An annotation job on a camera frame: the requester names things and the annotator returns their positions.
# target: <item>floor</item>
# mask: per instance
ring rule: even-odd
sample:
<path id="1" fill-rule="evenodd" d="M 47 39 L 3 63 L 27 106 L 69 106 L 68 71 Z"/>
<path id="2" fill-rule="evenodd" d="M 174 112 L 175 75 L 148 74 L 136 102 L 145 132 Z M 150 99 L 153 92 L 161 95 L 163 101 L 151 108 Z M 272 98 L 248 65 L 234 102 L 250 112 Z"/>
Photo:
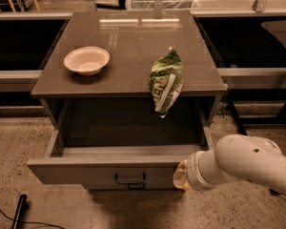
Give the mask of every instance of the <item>floor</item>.
<path id="1" fill-rule="evenodd" d="M 240 112 L 271 114 L 275 105 L 244 105 Z M 211 126 L 214 143 L 238 128 L 226 108 Z M 13 218 L 20 195 L 28 196 L 27 221 L 68 229 L 286 228 L 286 197 L 249 182 L 225 184 L 209 192 L 120 191 L 89 193 L 81 185 L 43 185 L 28 169 L 42 157 L 53 127 L 40 107 L 0 107 L 0 207 Z M 286 156 L 286 126 L 248 128 L 270 138 Z M 0 229 L 11 222 L 0 214 Z M 50 228 L 26 224 L 23 228 Z"/>

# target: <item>countertop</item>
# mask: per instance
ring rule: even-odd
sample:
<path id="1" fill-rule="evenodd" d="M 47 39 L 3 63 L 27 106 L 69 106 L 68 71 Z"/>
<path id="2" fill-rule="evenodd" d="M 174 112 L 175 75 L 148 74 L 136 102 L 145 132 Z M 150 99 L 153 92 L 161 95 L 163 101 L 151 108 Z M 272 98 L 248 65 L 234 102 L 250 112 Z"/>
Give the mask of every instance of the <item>countertop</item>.
<path id="1" fill-rule="evenodd" d="M 154 61 L 169 47 L 180 55 L 184 71 L 181 95 L 224 94 L 223 83 L 193 16 L 185 10 L 88 11 L 73 14 L 35 84 L 36 98 L 149 96 Z M 96 46 L 109 52 L 107 66 L 94 76 L 72 73 L 65 56 L 78 48 Z"/>

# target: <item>white bowl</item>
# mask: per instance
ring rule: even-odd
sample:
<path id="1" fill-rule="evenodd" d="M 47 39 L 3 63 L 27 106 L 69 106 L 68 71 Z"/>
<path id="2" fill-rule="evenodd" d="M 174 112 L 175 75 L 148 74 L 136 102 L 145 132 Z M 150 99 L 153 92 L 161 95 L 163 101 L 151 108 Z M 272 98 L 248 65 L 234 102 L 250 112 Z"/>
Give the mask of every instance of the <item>white bowl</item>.
<path id="1" fill-rule="evenodd" d="M 67 69 L 82 75 L 99 73 L 109 61 L 106 50 L 97 47 L 84 47 L 70 52 L 64 60 Z"/>

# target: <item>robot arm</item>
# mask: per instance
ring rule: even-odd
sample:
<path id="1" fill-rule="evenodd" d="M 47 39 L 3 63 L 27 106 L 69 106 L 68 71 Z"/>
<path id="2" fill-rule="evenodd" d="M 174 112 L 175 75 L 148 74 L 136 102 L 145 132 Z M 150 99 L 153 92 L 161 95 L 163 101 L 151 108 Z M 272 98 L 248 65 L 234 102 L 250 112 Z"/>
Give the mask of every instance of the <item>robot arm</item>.
<path id="1" fill-rule="evenodd" d="M 214 149 L 191 154 L 174 173 L 174 185 L 181 189 L 209 190 L 238 180 L 286 195 L 286 157 L 269 139 L 227 135 Z"/>

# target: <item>snack bag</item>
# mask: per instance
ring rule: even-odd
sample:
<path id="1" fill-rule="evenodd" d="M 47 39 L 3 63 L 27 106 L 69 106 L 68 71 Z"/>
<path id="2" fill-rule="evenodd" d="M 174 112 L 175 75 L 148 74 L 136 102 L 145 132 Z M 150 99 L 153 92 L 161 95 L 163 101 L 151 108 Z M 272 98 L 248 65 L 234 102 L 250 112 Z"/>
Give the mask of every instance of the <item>snack bag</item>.
<path id="1" fill-rule="evenodd" d="M 162 118 L 168 113 L 181 93 L 183 70 L 179 55 L 170 48 L 169 54 L 153 63 L 149 87 L 155 111 Z"/>

